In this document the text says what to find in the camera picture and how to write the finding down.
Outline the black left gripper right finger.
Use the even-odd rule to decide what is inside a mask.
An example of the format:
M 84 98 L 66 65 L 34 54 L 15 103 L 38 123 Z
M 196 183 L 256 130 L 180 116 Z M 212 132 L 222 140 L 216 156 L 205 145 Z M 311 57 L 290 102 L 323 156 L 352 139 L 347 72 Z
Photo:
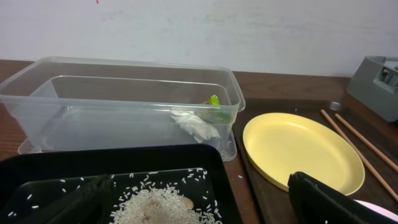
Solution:
M 395 224 L 304 172 L 291 174 L 289 199 L 299 223 Z

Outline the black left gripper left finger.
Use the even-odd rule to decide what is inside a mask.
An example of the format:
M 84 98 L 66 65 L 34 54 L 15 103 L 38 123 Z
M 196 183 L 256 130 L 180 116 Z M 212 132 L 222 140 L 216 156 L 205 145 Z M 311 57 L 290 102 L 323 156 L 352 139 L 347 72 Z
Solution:
M 113 198 L 113 180 L 99 175 L 17 224 L 109 223 Z

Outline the white bowl with rice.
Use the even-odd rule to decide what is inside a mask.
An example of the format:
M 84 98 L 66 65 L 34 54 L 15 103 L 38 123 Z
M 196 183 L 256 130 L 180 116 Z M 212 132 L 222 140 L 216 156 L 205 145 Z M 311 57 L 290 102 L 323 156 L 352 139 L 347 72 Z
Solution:
M 389 211 L 389 210 L 387 210 L 387 209 L 385 209 L 385 208 L 382 208 L 382 207 L 380 207 L 378 205 L 375 205 L 373 203 L 369 203 L 369 202 L 365 202 L 365 201 L 361 201 L 361 200 L 356 200 L 356 202 L 358 202 L 361 205 L 363 205 L 363 206 L 365 206 L 365 207 L 377 212 L 378 214 L 381 214 L 381 215 L 383 215 L 383 216 L 385 216 L 387 218 L 390 218 L 391 220 L 394 220 L 394 221 L 398 222 L 398 215 L 393 213 L 393 212 L 391 212 L 391 211 Z

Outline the yellow plate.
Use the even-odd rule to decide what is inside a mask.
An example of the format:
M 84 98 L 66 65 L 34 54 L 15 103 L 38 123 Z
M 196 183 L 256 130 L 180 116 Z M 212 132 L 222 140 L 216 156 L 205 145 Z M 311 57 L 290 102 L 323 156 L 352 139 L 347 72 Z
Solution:
M 254 168 L 287 191 L 290 175 L 304 172 L 344 195 L 357 192 L 365 180 L 356 151 L 328 127 L 289 113 L 266 113 L 243 129 L 243 144 Z

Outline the wooden chopstick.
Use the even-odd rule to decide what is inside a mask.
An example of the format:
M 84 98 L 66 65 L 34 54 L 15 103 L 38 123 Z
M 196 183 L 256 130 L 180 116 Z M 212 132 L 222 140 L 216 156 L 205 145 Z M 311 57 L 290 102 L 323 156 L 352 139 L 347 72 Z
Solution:
M 363 164 L 369 169 L 372 175 L 379 181 L 379 183 L 388 191 L 392 198 L 397 202 L 397 194 L 391 188 L 391 186 L 382 178 L 382 176 L 377 172 L 377 170 L 371 165 L 371 163 L 362 155 L 359 149 L 352 143 L 352 141 L 347 137 L 347 135 L 340 129 L 340 127 L 333 121 L 333 119 L 328 115 L 325 110 L 320 110 L 321 114 L 325 119 L 333 126 L 337 133 L 355 150 L 359 158 L 362 160 Z
M 380 151 L 373 143 L 366 139 L 359 131 L 357 131 L 352 125 L 349 124 L 343 117 L 339 114 L 335 114 L 335 117 L 346 126 L 357 138 L 362 140 L 368 148 L 370 148 L 375 154 L 377 154 L 389 167 L 391 167 L 395 172 L 398 172 L 398 166 L 395 162 L 389 159 L 382 151 Z

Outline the white tissue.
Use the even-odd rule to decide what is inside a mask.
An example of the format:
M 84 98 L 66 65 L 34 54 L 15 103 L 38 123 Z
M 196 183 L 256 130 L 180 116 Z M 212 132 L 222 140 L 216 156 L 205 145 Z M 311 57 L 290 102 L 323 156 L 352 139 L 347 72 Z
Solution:
M 220 139 L 218 130 L 197 116 L 193 111 L 170 110 L 170 116 L 188 134 L 192 135 L 198 143 L 211 139 Z

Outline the green snack wrapper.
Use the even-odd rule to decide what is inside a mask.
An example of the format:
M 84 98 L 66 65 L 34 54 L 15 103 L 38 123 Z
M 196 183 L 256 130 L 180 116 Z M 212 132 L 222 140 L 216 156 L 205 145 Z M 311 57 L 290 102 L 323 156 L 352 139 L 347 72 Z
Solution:
M 211 106 L 210 108 L 195 113 L 202 120 L 213 124 L 227 124 L 231 121 L 231 115 L 221 110 L 221 103 L 216 95 L 210 96 L 202 104 Z

